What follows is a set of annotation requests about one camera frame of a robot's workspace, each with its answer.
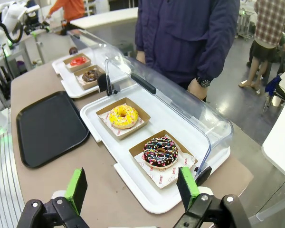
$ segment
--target brown tabletop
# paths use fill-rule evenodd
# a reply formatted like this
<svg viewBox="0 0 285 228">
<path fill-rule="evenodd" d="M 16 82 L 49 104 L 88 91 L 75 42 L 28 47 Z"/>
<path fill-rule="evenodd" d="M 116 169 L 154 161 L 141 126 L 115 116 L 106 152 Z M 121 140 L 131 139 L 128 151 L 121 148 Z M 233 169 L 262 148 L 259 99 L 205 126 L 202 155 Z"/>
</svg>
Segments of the brown tabletop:
<svg viewBox="0 0 285 228">
<path fill-rule="evenodd" d="M 116 163 L 105 146 L 92 136 L 75 150 L 38 168 L 25 167 L 20 158 L 16 116 L 31 103 L 64 90 L 51 64 L 45 64 L 16 78 L 11 87 L 11 127 L 15 162 L 24 201 L 39 199 L 48 202 L 53 192 L 65 190 L 76 168 L 83 167 L 88 189 L 81 215 L 90 227 L 172 227 L 184 213 L 181 203 L 167 213 L 156 215 L 143 209 L 134 195 L 118 176 Z M 92 93 L 76 99 L 80 110 L 84 105 L 105 96 Z M 230 156 L 204 183 L 218 198 L 227 194 L 240 195 L 252 180 L 249 170 Z"/>
</svg>

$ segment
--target black watch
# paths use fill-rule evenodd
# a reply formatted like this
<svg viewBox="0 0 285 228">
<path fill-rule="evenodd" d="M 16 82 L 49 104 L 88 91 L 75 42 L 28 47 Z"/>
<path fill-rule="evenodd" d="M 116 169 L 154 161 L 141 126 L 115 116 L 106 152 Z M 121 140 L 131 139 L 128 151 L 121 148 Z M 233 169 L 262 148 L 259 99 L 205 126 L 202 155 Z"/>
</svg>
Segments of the black watch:
<svg viewBox="0 0 285 228">
<path fill-rule="evenodd" d="M 201 77 L 196 77 L 197 82 L 199 83 L 199 85 L 203 88 L 206 88 L 210 85 L 211 81 L 210 80 L 206 80 L 203 79 Z"/>
</svg>

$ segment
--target navy blue jacket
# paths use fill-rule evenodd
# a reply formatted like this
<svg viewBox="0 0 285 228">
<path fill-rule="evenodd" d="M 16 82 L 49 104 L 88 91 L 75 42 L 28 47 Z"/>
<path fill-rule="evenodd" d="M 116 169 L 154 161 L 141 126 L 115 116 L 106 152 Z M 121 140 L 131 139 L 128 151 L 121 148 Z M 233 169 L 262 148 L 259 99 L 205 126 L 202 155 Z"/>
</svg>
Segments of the navy blue jacket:
<svg viewBox="0 0 285 228">
<path fill-rule="evenodd" d="M 219 76 L 240 0 L 139 0 L 135 43 L 146 65 L 175 83 Z"/>
</svg>

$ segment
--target screw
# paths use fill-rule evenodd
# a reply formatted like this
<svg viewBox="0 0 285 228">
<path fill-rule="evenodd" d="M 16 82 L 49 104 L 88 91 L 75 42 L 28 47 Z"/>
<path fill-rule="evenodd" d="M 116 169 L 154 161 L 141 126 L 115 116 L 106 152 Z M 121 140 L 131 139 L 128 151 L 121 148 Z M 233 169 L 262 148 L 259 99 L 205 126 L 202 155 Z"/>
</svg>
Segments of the screw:
<svg viewBox="0 0 285 228">
<path fill-rule="evenodd" d="M 201 200 L 202 200 L 202 201 L 207 201 L 207 200 L 208 200 L 208 196 L 203 195 L 203 196 L 201 197 Z"/>
<path fill-rule="evenodd" d="M 231 196 L 229 196 L 229 197 L 227 198 L 227 201 L 230 203 L 230 202 L 233 201 L 233 198 L 232 198 Z"/>
</svg>

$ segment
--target bare leg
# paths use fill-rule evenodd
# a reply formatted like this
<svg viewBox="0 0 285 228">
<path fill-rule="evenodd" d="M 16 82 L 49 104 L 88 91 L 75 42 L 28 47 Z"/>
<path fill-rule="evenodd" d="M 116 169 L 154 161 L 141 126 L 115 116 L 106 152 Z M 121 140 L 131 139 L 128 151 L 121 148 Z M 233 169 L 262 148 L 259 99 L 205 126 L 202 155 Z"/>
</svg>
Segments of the bare leg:
<svg viewBox="0 0 285 228">
<path fill-rule="evenodd" d="M 268 66 L 268 61 L 267 60 L 264 61 L 261 64 L 261 68 L 260 68 L 260 71 L 258 73 L 257 80 L 256 80 L 256 82 L 253 85 L 251 85 L 251 87 L 254 88 L 255 90 L 259 89 L 259 86 L 260 86 L 260 83 L 261 83 L 261 77 L 266 72 L 267 66 Z"/>
<path fill-rule="evenodd" d="M 238 85 L 239 87 L 251 86 L 252 80 L 257 73 L 257 69 L 259 65 L 260 65 L 260 61 L 256 57 L 253 57 L 252 62 L 251 62 L 250 71 L 249 71 L 248 80 L 243 84 L 240 83 Z"/>
</svg>

